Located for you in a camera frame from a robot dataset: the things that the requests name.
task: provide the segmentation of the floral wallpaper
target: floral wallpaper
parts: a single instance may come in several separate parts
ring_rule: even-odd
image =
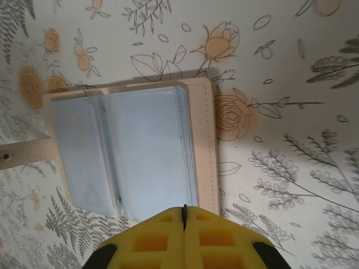
[[[42,96],[207,77],[222,216],[295,269],[359,268],[356,0],[0,0],[0,144]],[[81,268],[133,226],[75,208],[52,160],[0,171],[0,268]]]

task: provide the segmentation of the flower illustration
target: flower illustration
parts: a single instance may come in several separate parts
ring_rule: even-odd
[[[74,38],[76,44],[73,48],[75,54],[77,56],[77,64],[79,69],[82,71],[87,71],[87,77],[91,75],[91,73],[95,73],[96,76],[101,76],[97,68],[92,64],[95,61],[94,57],[90,55],[91,53],[95,53],[97,51],[96,47],[89,47],[86,50],[83,46],[82,34],[80,29],[77,30],[77,38]]]
[[[92,6],[86,7],[87,11],[91,11],[91,17],[90,20],[92,20],[96,14],[100,15],[103,18],[109,18],[110,14],[100,11],[102,7],[102,0],[92,0]]]
[[[60,38],[55,29],[49,28],[45,33],[45,48],[49,53],[60,51]]]
[[[201,72],[207,62],[209,62],[209,67],[212,60],[218,62],[220,59],[233,56],[240,43],[240,30],[231,22],[222,22],[211,33],[205,25],[203,27],[207,32],[207,40],[204,45],[191,51],[200,52],[205,56],[197,74]]]
[[[62,74],[53,74],[47,83],[46,93],[70,91],[66,79]]]
[[[218,139],[231,141],[247,133],[253,112],[243,101],[233,95],[216,96],[215,110]]]
[[[43,106],[44,84],[37,70],[32,67],[22,67],[19,74],[19,88],[29,108],[40,109]]]
[[[311,6],[313,6],[314,12],[318,16],[327,17],[337,11],[342,3],[343,0],[306,0],[295,16],[301,16]]]

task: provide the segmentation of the stitching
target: stitching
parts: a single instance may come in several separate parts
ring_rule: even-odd
[[[212,173],[212,157],[211,157],[211,144],[210,144],[210,132],[209,132],[209,115],[208,115],[208,98],[207,88],[202,83],[190,83],[188,85],[201,85],[205,89],[205,100],[206,100],[206,121],[207,121],[207,133],[208,133],[208,153],[209,153],[209,171],[211,178],[211,191],[212,191],[212,212],[214,213],[214,190],[213,190],[213,173]]]

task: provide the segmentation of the orange rose illustration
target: orange rose illustration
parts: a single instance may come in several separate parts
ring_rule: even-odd
[[[45,31],[45,47],[50,53],[60,51],[60,37],[53,28]]]
[[[23,67],[19,74],[19,87],[22,98],[29,108],[43,106],[44,85],[38,72],[32,67]]]
[[[233,95],[216,96],[215,111],[218,139],[231,141],[247,133],[253,112],[243,101]]]
[[[222,22],[211,33],[206,26],[203,26],[207,31],[207,40],[204,45],[191,52],[200,52],[205,56],[201,67],[197,74],[199,74],[205,64],[209,61],[208,67],[212,60],[216,62],[219,59],[232,56],[240,43],[240,30],[231,22]]]
[[[66,82],[66,79],[61,74],[53,75],[50,77],[47,83],[47,93],[56,93],[56,92],[64,92],[70,91],[70,88]]]

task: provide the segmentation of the beige leather cover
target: beige leather cover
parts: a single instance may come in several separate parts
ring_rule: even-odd
[[[180,85],[187,89],[190,103],[192,134],[194,141],[195,165],[198,186],[199,206],[219,215],[219,187],[217,167],[217,139],[215,135],[214,96],[211,83],[206,78],[190,78],[178,81],[164,81],[127,86],[111,86],[100,89],[77,90],[47,94],[44,97],[45,113],[48,116],[48,104],[54,99],[76,98],[113,92],[143,90],[154,87]],[[1,153],[9,154],[11,159],[1,161],[0,169],[53,159],[57,161],[66,196],[71,200],[67,188],[66,176],[57,149],[56,139],[48,117],[50,137],[44,140],[27,141],[0,146]]]

